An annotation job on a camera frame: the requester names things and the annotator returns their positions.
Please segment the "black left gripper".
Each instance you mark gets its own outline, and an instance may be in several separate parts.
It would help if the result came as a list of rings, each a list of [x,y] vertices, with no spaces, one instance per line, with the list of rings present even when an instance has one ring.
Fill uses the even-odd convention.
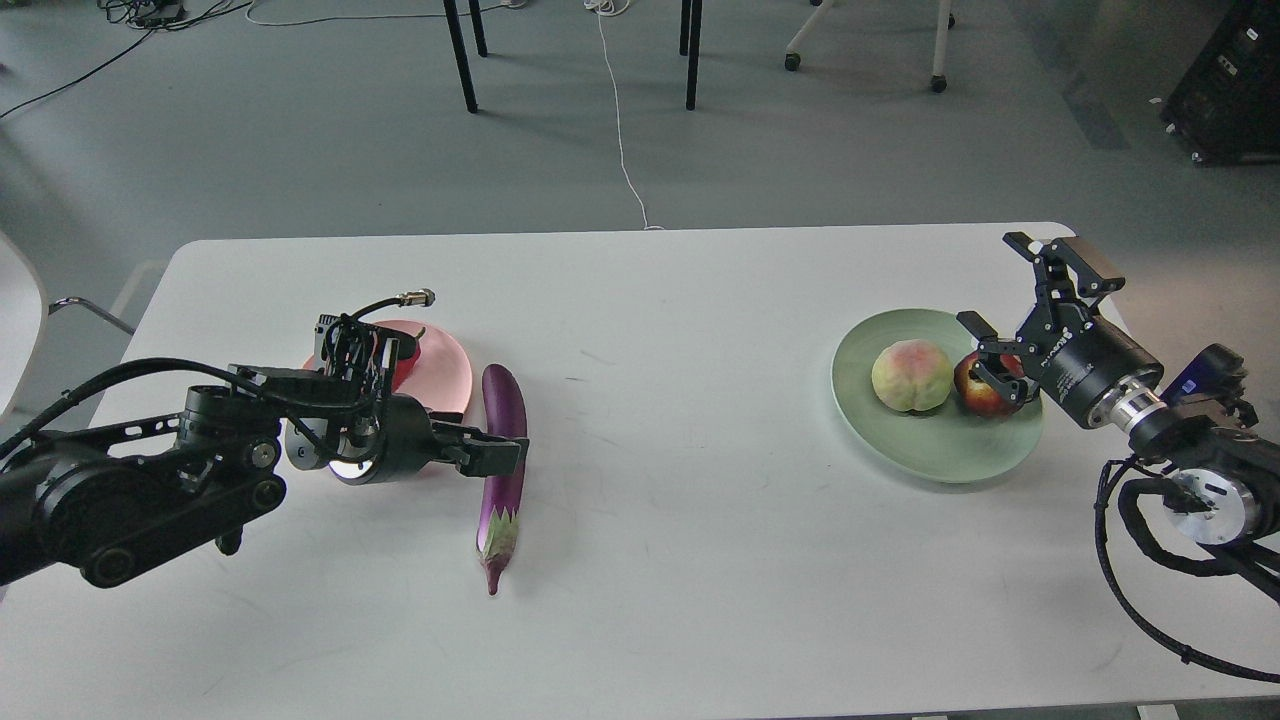
[[[347,486],[370,486],[420,473],[429,462],[452,465],[463,477],[512,477],[524,468],[527,437],[494,436],[475,427],[433,420],[410,395],[393,395],[381,424],[381,448],[367,461],[330,461]]]

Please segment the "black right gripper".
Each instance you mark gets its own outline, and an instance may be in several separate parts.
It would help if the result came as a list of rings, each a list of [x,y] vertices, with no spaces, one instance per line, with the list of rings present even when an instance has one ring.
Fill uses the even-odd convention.
[[[1015,404],[1030,401],[1030,382],[1053,400],[1079,427],[1093,429],[1105,414],[1102,397],[1126,378],[1152,387],[1164,365],[1129,334],[1100,315],[1098,305],[1120,291],[1126,277],[1092,243],[1080,237],[1038,241],[1009,232],[1004,242],[1028,260],[1034,274],[1034,302],[1015,337],[1033,347],[1023,360],[997,354],[986,343],[998,338],[977,311],[956,315],[979,346],[978,374]]]

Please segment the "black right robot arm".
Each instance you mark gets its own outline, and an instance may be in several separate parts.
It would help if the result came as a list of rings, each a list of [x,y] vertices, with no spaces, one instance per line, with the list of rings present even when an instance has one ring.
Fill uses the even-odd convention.
[[[1037,241],[1009,232],[1004,242],[1034,272],[1034,302],[1009,338],[978,313],[957,314],[975,340],[977,375],[1007,401],[1044,395],[1080,428],[1116,427],[1129,456],[1103,465],[1094,497],[1094,551],[1124,612],[1151,639],[1229,676],[1275,683],[1275,673],[1201,652],[1143,618],[1129,602],[1108,556],[1107,511],[1116,509],[1138,550],[1188,577],[1239,577],[1277,598],[1279,455],[1254,432],[1243,357],[1204,347],[1167,386],[1164,366],[1100,305],[1124,277],[1078,237]]]

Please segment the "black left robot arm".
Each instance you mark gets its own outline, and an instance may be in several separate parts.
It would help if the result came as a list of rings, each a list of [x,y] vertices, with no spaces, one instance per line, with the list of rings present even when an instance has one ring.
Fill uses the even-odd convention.
[[[308,369],[219,370],[145,357],[97,374],[3,443],[3,583],[65,564],[113,588],[200,547],[236,553],[244,527],[287,495],[280,460],[328,469],[346,484],[394,480],[431,462],[461,475],[517,477],[529,438],[513,410],[488,430],[430,409],[393,380],[419,337],[367,322],[384,307],[428,306],[430,290],[321,315]],[[212,378],[179,413],[72,433],[49,425],[81,402],[165,372]]]

